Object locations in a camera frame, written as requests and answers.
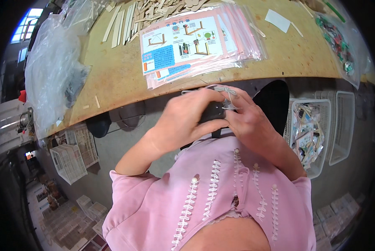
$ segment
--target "wooden table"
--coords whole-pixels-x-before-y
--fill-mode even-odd
[[[111,48],[113,29],[107,42],[101,42],[113,12],[103,11],[89,36],[80,38],[82,53],[80,62],[91,65],[87,82],[73,108],[64,116],[63,122],[52,126],[49,135],[75,123],[121,106],[165,95],[180,90],[197,88],[214,83],[225,83],[257,78],[324,77],[341,78],[334,58],[321,31],[309,13],[299,4],[288,0],[236,0],[248,6],[264,40],[269,59],[249,62],[247,68],[229,68],[222,71],[181,79],[154,90],[147,89],[140,59],[140,41]],[[133,1],[122,4],[121,11]],[[294,22],[304,37],[292,25],[284,33],[266,22],[268,9],[272,9]]]

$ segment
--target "pink blouse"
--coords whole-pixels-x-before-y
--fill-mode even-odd
[[[112,250],[177,251],[230,210],[253,217],[272,251],[316,249],[309,178],[291,182],[234,136],[206,135],[175,160],[162,178],[110,172],[103,235]]]

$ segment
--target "white decorative trim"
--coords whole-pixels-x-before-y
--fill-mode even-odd
[[[254,164],[254,166],[253,166],[253,178],[252,178],[252,180],[253,180],[253,182],[255,183],[255,185],[256,185],[256,189],[257,189],[257,191],[259,192],[259,194],[260,194],[260,197],[261,197],[261,202],[260,202],[260,205],[261,205],[261,207],[259,207],[259,208],[257,208],[257,210],[258,211],[260,211],[260,213],[256,213],[256,216],[261,220],[261,221],[263,221],[261,218],[264,218],[264,214],[263,214],[263,212],[265,212],[266,210],[265,210],[265,206],[267,205],[267,203],[265,202],[265,198],[263,197],[263,195],[261,194],[261,191],[260,191],[260,189],[259,189],[259,175],[258,175],[258,173],[260,173],[260,171],[259,171],[259,164],[257,164],[257,163],[255,163]]]
[[[234,151],[234,163],[235,163],[235,172],[234,172],[234,188],[236,188],[236,176],[238,175],[239,173],[239,168],[242,167],[242,165],[240,163],[242,163],[242,161],[240,160],[240,153],[239,153],[239,148],[236,148],[235,151]]]
[[[277,189],[277,185],[273,185],[273,187],[271,188],[271,190],[273,191],[272,192],[272,195],[273,195],[273,197],[272,197],[272,199],[273,199],[273,202],[272,202],[272,204],[273,204],[273,236],[272,236],[272,240],[273,241],[276,241],[277,240],[277,236],[278,236],[278,234],[277,234],[277,231],[278,231],[278,228],[277,228],[277,226],[278,226],[278,217],[277,217],[277,215],[278,215],[278,213],[277,213],[277,210],[278,210],[278,208],[277,208],[277,205],[278,205],[278,202],[277,202],[277,200],[278,200],[278,193],[277,193],[277,191],[278,191],[278,189]]]
[[[191,179],[191,185],[189,189],[189,195],[186,196],[187,200],[185,200],[185,205],[183,206],[184,210],[182,211],[182,215],[179,217],[180,221],[178,223],[179,228],[176,228],[177,234],[175,234],[173,237],[176,238],[176,240],[172,241],[172,244],[175,244],[173,248],[171,248],[172,251],[175,250],[175,248],[178,246],[179,242],[183,238],[183,233],[186,232],[185,226],[187,226],[187,221],[190,219],[187,215],[190,215],[191,212],[189,210],[193,209],[192,204],[194,204],[194,200],[196,196],[194,195],[197,193],[197,190],[195,189],[197,187],[198,180],[197,178]]]
[[[210,193],[208,194],[208,202],[205,204],[207,207],[204,209],[204,218],[203,220],[206,220],[209,216],[210,216],[210,210],[211,210],[211,204],[214,202],[214,199],[215,199],[215,195],[217,195],[216,191],[217,191],[217,182],[219,182],[219,177],[218,177],[218,174],[220,172],[220,162],[218,160],[214,160],[214,165],[213,165],[213,169],[212,169],[212,173],[211,173],[211,182],[210,183],[210,189],[208,191],[210,191]]]

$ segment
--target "red object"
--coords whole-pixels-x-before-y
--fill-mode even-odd
[[[20,91],[19,101],[25,103],[27,101],[27,94],[25,90]]]

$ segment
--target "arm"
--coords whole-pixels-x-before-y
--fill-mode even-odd
[[[289,180],[307,177],[299,158],[284,138],[275,131],[261,108],[245,91],[235,87],[230,88],[237,93],[232,97],[233,104],[242,109],[237,110],[238,113],[226,111],[226,120],[240,142],[270,161]]]
[[[207,133],[229,125],[224,119],[198,124],[201,114],[211,101],[224,101],[224,97],[210,89],[200,89],[172,98],[156,125],[130,148],[116,165],[115,171],[123,175],[140,175],[151,162],[165,153],[189,144]]]

